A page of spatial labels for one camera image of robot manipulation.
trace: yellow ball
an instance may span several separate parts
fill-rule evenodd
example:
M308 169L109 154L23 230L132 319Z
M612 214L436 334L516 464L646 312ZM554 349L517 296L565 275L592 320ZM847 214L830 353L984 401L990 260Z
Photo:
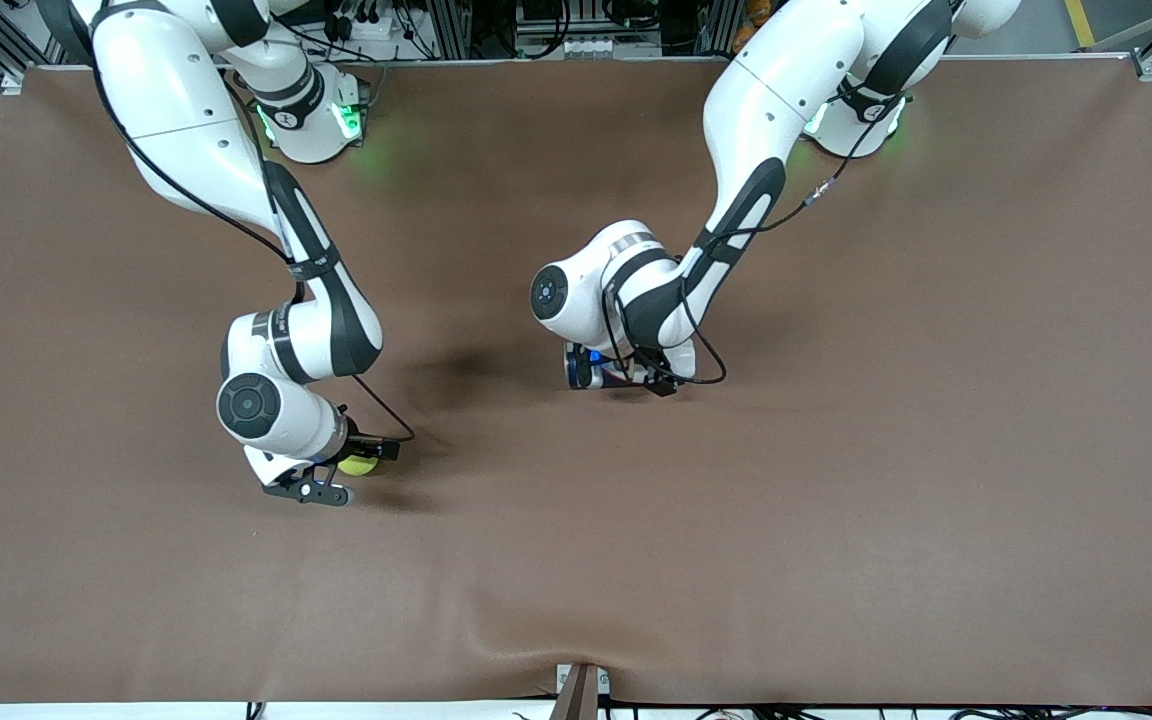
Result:
M380 460L378 457L351 455L338 462L338 470L342 471L342 473L353 475L353 477L357 478L376 470L376 464L379 464L379 462Z

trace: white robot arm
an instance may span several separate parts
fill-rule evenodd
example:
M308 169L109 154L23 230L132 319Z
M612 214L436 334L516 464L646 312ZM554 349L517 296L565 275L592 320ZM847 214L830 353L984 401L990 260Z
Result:
M211 54L243 69L270 114L294 115L280 123L282 147L309 161L349 141L333 118L339 70L272 41L264 0L114 0L84 20L106 109L150 187L182 209L268 229L297 282L296 300L230 325L215 415L271 495L344 505L347 488L314 482L312 469L394 458L397 446L358 434L305 386L364 373L380 354L380 323L296 179L248 138Z
M646 225L622 220L536 274L531 311L567 341L568 382L645 386L658 395L705 382L694 379L691 335L776 204L799 134L849 159L878 150L895 131L901 92L945 53L954 12L972 13L970 28L992 29L1017 2L788 1L705 100L718 199L685 255L673 258ZM877 127L882 132L870 132Z

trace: brown fabric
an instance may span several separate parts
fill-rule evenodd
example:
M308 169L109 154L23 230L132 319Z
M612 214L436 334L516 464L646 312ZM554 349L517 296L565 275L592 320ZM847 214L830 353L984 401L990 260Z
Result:
M952 61L759 238L723 386L564 389L543 264L708 217L721 65L397 69L293 167L420 429L349 509L212 414L291 283L134 172L82 71L0 101L0 702L520 696L1152 703L1152 85ZM780 210L835 167L809 145ZM324 391L391 430L348 382Z

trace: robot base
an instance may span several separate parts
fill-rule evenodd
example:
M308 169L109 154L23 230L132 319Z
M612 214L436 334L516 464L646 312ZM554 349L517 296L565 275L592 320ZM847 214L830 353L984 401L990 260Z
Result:
M316 65L326 85L319 106L305 119L305 126L287 129L266 118L265 135L270 145L283 151L289 159L302 164L325 162L351 145L361 145L366 129L371 86L332 65Z
M847 158L849 154L852 158L872 156L874 151L882 146L882 142L887 141L896 131L900 124L900 114L905 108L905 103L908 100L901 99L896 104L896 108L893 108L887 118L879 120L874 129L869 131L869 135L865 136L864 142L859 145L856 145L856 141L861 139L861 136L869 129L870 123L867 120L856 118L856 111L851 109L851 106L847 105L846 100L835 100L828 105L820 106L814 118L809 120L808 124L803 128L803 135L812 138L821 150L838 158ZM878 105L873 108L876 114L881 109L881 106Z

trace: cable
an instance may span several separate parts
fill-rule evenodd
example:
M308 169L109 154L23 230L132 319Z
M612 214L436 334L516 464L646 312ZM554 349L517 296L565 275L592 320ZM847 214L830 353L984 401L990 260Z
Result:
M180 192L180 195L183 195L188 200L192 202L195 205L200 206L200 209L204 209L211 215L215 215L215 218L223 220L230 227L237 229L237 232L241 232L245 234L248 237L255 240L256 242L262 243L262 245L265 245L266 249L273 252L273 255L278 255L278 258L282 260L283 264L291 264L291 259L288 258L287 253L285 253L282 249L279 249L279 247L275 247L273 242L270 242L268 240L263 237L259 233L252 232L251 228L248 228L247 225L240 223L238 220L233 219L232 217L225 213L221 213L220 210L212 209L209 202L205 202L197 195L185 190L185 188L183 188L182 184L175 181L175 179L170 177L169 174L166 174L164 169L160 168L154 160L151 160L150 156L146 156L145 151L141 150L141 145L138 145L138 143L132 139L132 136L129 135L129 132L127 131L127 127L123 127L122 120L118 119L118 114L115 113L113 105L109 105L109 96L106 94L105 92L105 82L101 78L99 63L96 62L94 58L92 59L92 77L96 81L96 94L100 97L100 103L103 108L105 108L105 114L109 115L109 121L113 122L114 128L118 129L118 135L122 136L123 143L127 143L128 149L132 151L132 154L136 156L137 159L141 159L141 162L145 165L145 167L150 168L157 176L159 176L159 179L162 179L165 183L168 183L168 185L172 187L173 190Z
M407 432L407 434L404 437L401 437L401 438L392 438L392 437L382 437L382 435L349 435L349 439L374 439L374 438L380 438L380 439L382 439L384 441L387 441L387 442L410 442L414 439L416 439L416 430L412 430L411 425L408 425L407 420L402 419L402 416L399 416L397 414L395 414L393 411L392 407L385 404L385 401L380 400L379 395L376 395L374 389L371 389L370 387L367 387L367 384L363 382L362 378L359 378L358 376L349 376L349 377L351 377L353 381L357 382L358 387L361 387L362 389L364 389L367 393L367 395L370 395L371 399L376 401L377 406L382 407L382 409L385 410L385 412L389 414L391 418L393 418L399 425L402 425L403 430L406 430L406 432Z
M710 344L708 338L705 338L705 334L700 333L700 324L696 321L694 316L691 316L691 308L687 304L687 298L684 296L685 291L684 288L685 288L685 281L679 285L680 304L682 305L682 310L684 310L684 313L687 314L687 321L691 323L691 332L694 332L696 336L700 339L700 343L705 346L705 351L708 351L710 357L713 357L714 363L718 365L718 378L685 378L676 373L672 373L669 372L669 370L664 369L657 363L657 361L651 359L649 356L646 356L646 354L644 354L644 351L641 350L637 342L635 342L634 338L630 336L630 328L628 328L622 320L622 328L626 329L626 341L628 341L628 343L630 343L630 347L634 348L634 354L637 357L637 359L639 359L641 363L643 363L647 367L652 367L657 373L662 374L664 377L670 379L674 382L694 384L694 386L717 386L717 384L726 381L727 379L727 364L723 363L722 356L718 355L718 350L714 350L714 346ZM621 318L626 318L626 305L621 304L620 296L616 296L616 308L617 310L620 310Z
M524 53L524 59L526 60L540 60L541 58L548 58L553 54L554 50L563 46L563 41L567 40L567 32L570 31L573 26L573 9L571 6L567 3L567 0L554 0L558 3L558 13L554 14L554 38L550 41L550 45L541 51L539 55L528 55Z
M407 15L407 20L403 20L402 15L397 13L397 8L400 5L402 6L403 14ZM434 51L431 50L429 45L425 45L425 38L420 37L420 30L418 26L416 26L416 20L412 18L411 5L408 5L407 0L394 0L394 18L397 18L397 23L400 26L403 28L404 35L407 32L412 33L411 37L412 45L416 46L416 50L420 51L420 54L424 55L426 60L438 59L438 55L434 54Z
M795 210L790 210L790 213L788 213L780 220L776 220L774 223L763 225L761 227L756 227L756 228L748 228L748 229L737 228L733 229L733 232L719 233L715 236L710 236L708 241L717 242L719 240L736 237L740 234L749 234L750 240L755 240L755 234L758 234L760 232L771 232L771 229L775 229L778 227L781 227L781 225L783 223L790 222L790 220L793 220L798 213L801 213L801 211L806 210L809 205L813 204L813 202L819 200L820 196L824 196L824 194L826 194L829 190L829 187L833 187L833 183L838 182L838 179L842 177L842 172L847 169L847 165L851 162L852 159L855 159L856 150L861 150L861 143L864 142L866 137L869 137L869 134L873 131L874 127L878 127L879 122L882 122L882 120L887 118L887 114L890 113L892 108L895 108L896 104L900 103L902 97L903 97L902 94L894 94L887 101L887 104L882 106L882 113L879 113L878 119L872 120L872 122L869 123L869 127L865 128L865 131L861 132L861 136L856 138L855 145L851 145L851 150L847 151L847 157L842 159L842 164L838 166L838 169L833 172L832 176L828 176L826 181L820 183L812 191L812 195L806 196L803 202L799 202L799 205Z
M624 29L652 29L660 24L660 6L653 3L654 12L650 18L620 18L617 14L612 10L612 0L602 0L602 15L608 20L612 20L614 24L622 26Z
M344 47L338 47L334 44L329 44L329 41L319 40L319 38L313 37L312 35L306 35L305 32L301 32L300 29L291 26L291 24L288 24L287 20L283 20L282 17L280 17L280 15L274 15L274 20L278 20L278 24L280 24L280 26L287 28L288 32L291 32L291 35L294 35L296 37L300 37L301 40L311 41L312 44L314 44L317 46L320 46L320 47L328 47L328 50L334 50L338 53L344 53L347 55L354 55L355 58L357 58L359 60L366 60L370 63L377 63L377 65L380 63L380 60L374 59L371 55L367 55L366 53L358 53L358 51L356 51L356 50L344 50Z
M247 105L243 103L242 97L238 97L238 91L234 90L233 85L229 85L228 82L225 82L223 73L221 73L220 82L225 84L225 91L229 92L229 99L237 103L241 108L247 109ZM255 101L256 97L253 94L252 103ZM243 122L247 123L247 137L250 138L252 147L256 149L256 154L260 158L256 161L256 164L260 165L260 182L262 185L265 187L265 200L270 202L270 217L278 218L278 200L274 200L274 190L270 187L270 168L265 167L265 152L262 151L260 147L260 135L257 135L256 132L256 122L252 122L251 113L243 111L243 113L240 114L243 118ZM280 252L280 255L283 256L285 262L291 264L293 258L289 258L289 256L283 252ZM296 290L291 294L291 302L301 302L303 300L305 300L305 283L296 281Z
M854 94L854 92L861 90L861 88L864 88L864 86L865 86L865 83L861 83L858 86L849 88L849 90L844 90L844 91L840 92L840 94L835 94L835 96L831 97L831 99L824 101L824 104L828 105L829 103L833 103L835 100L842 100L842 99L844 99L844 97L851 97L851 94Z
M397 60L397 47L394 47L394 60ZM385 88L385 78L389 77L389 63L380 65L380 78L376 82L376 91L367 99L367 109L376 107L376 103L380 101L380 91Z
M774 223L763 225L761 227L756 227L756 228L735 229L735 232L714 234L714 236L708 237L708 242L718 242L721 240L726 240L728 237L740 236L740 234L749 234L750 240L753 240L755 234L758 234L760 232L768 232L770 229L774 229L781 227L781 225L783 223L790 222L790 220L797 217L797 214L801 213L801 211L806 210L809 205L813 204L813 202L819 200L820 196L826 194L826 191L829 190L829 187L832 187L833 183L838 182L838 179L842 176L842 172L847 169L847 165L851 162L852 158L855 158L856 150L861 149L861 143L865 141L865 137L869 136L870 131L873 131L874 127L878 127L878 123L881 122L884 118L887 118L888 113L890 113L890 109L895 108L896 103L901 100L901 97L902 97L901 94L894 94L887 101L887 104L884 105L882 113L879 113L878 118L872 120L872 122L869 123L869 127L865 127L864 131L861 132L861 136L856 138L855 145L851 145L851 150L847 152L847 157L844 158L844 160L842 160L842 164L838 166L838 169L833 172L832 176L829 176L826 182L818 185L814 189L814 191L812 191L812 195L809 195L808 197L805 197L804 200L799 202L799 205L797 205L795 210L791 210L790 213L786 214L781 219L778 219ZM700 324L696 321L695 316L691 313L691 304L689 301L687 301L685 275L682 276L682 282L679 285L679 302L682 305L682 310L684 310L684 314L687 316L687 321L691 324L691 332L695 333L695 335L700 340L700 343L705 347L705 351L708 353L710 357L713 357L714 363L718 365L718 377L714 378L700 378L700 379L684 378L682 376L669 372L669 370L664 369L653 359L651 359L639 348L639 343L635 342L634 338L630 334L630 328L628 328L628 325L626 324L626 305L622 304L620 295L613 295L613 297L614 302L616 302L616 310L619 313L621 313L621 329L626 333L626 341L630 343L630 347L632 348L634 353L631 356L636 357L637 361L639 361L647 367L653 369L657 373L659 373L664 378L669 379L669 381L674 381L677 384L690 382L690 384L698 384L698 386L707 386L707 384L719 384L726 381L727 364L723 363L722 355L718 354L718 349L714 348L713 343L710 343L708 338L705 338L705 333L700 332ZM605 302L602 304L602 324L604 327L607 328L608 339L612 342L614 351L616 351L617 365L621 367L621 372L626 374L626 377L628 378L627 365L621 357L620 346L617 346L616 338L614 338L612 334L612 321L608 318L607 304L605 304ZM797 711L797 715L799 715L801 719L804 720L820 720L819 717L806 714L806 712L803 712L801 710ZM952 720L964 720L964 717L953 717ZM1007 719L1007 717L988 717L988 720L1009 720L1009 719Z

